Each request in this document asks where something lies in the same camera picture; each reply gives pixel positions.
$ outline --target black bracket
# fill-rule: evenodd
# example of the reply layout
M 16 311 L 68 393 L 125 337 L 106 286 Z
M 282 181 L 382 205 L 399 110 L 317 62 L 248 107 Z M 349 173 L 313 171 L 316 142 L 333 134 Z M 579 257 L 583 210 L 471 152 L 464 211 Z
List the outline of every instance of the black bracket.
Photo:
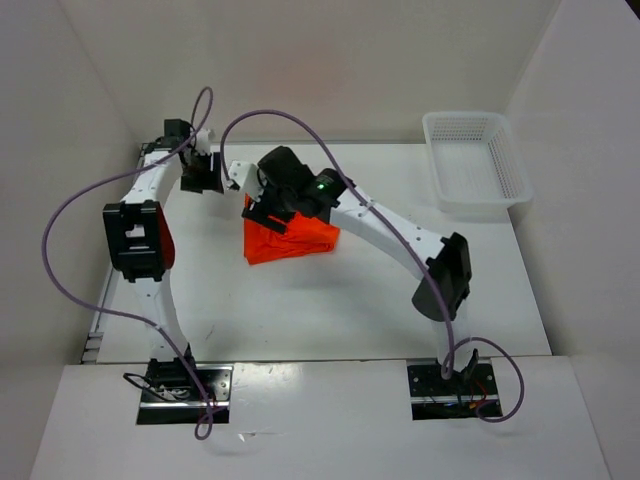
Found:
M 429 275 L 436 282 L 444 299 L 451 320 L 456 318 L 458 307 L 469 296 L 471 280 L 471 261 L 467 239 L 458 233 L 451 238 L 442 238 L 444 247 L 433 259 L 427 260 Z M 436 322 L 444 322 L 444 316 L 436 301 L 431 286 L 425 278 L 413 294 L 411 302 L 424 316 Z
M 182 165 L 180 190 L 193 193 L 212 190 L 224 194 L 220 152 L 215 152 L 213 155 L 192 152 L 189 159 Z
M 151 277 L 162 280 L 173 266 L 175 249 L 159 202 L 109 203 L 102 210 L 113 267 L 134 282 Z M 136 226 L 140 236 L 131 236 Z

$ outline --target black wire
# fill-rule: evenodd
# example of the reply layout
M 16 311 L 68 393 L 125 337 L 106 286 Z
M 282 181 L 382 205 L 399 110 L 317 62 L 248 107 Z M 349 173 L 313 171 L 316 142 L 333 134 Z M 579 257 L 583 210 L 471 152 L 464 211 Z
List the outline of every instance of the black wire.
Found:
M 160 395 L 157 392 L 154 392 L 152 389 L 150 389 L 149 387 L 145 387 L 144 385 L 139 384 L 138 382 L 134 381 L 134 378 L 139 378 L 140 380 L 146 382 L 149 385 L 153 385 L 153 382 L 148 378 L 145 377 L 143 375 L 138 375 L 137 373 L 123 373 L 122 374 L 122 378 L 124 378 L 127 382 L 129 382 L 131 385 L 133 385 L 136 388 L 139 388 L 140 390 L 142 390 L 143 392 L 148 393 L 149 395 L 156 397 L 160 400 L 162 400 L 163 402 L 170 402 L 171 400 L 164 398 L 162 395 Z

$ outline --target white table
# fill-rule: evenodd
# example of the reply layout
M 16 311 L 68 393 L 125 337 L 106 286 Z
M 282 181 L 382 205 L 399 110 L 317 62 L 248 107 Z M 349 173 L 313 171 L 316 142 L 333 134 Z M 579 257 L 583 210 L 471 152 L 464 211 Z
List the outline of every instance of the white table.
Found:
M 276 145 L 231 146 L 228 159 L 257 161 Z M 348 175 L 413 222 L 467 237 L 474 335 L 513 355 L 549 355 L 549 345 L 507 213 L 455 221 L 436 210 L 424 145 L 332 145 Z M 328 166 L 315 145 L 294 151 L 314 171 Z M 176 187 L 165 214 L 177 249 L 173 295 L 200 362 L 435 357 L 429 320 L 412 306 L 417 283 L 394 260 L 343 232 L 332 254 L 249 267 L 243 257 L 243 199 L 195 195 Z M 138 312 L 128 283 L 115 276 L 111 308 Z M 141 324 L 103 316 L 98 363 L 147 362 Z M 479 345 L 483 356 L 494 355 Z
M 136 426 L 144 365 L 65 368 L 31 480 L 609 478 L 571 364 L 519 358 L 501 425 L 412 421 L 404 361 L 236 364 L 228 425 Z M 518 382 L 493 360 L 502 406 Z

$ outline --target basket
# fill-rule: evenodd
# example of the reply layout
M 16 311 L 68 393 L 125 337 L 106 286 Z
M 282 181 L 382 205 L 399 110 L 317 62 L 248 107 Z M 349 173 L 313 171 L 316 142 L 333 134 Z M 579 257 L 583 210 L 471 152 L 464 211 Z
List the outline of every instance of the basket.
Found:
M 531 200 L 533 191 L 504 115 L 428 113 L 422 124 L 440 210 L 491 213 Z

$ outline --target white wall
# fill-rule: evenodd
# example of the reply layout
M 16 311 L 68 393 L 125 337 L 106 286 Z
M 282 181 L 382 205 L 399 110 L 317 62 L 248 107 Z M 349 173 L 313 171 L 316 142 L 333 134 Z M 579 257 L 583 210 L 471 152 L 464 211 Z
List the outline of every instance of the white wall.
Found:
M 536 191 L 514 215 L 552 348 L 615 479 L 640 467 L 640 21 L 563 0 L 507 109 Z
M 91 320 L 45 277 L 42 229 L 70 193 L 132 166 L 135 145 L 56 2 L 2 2 L 0 64 L 0 478 L 24 479 Z M 120 189 L 88 196 L 53 232 L 55 268 L 88 300 L 105 271 L 91 267 L 108 261 L 101 208 Z
M 213 125 L 279 108 L 325 137 L 421 140 L 427 111 L 503 111 L 558 0 L 62 0 L 141 139 L 203 84 Z M 254 119 L 234 139 L 297 139 Z

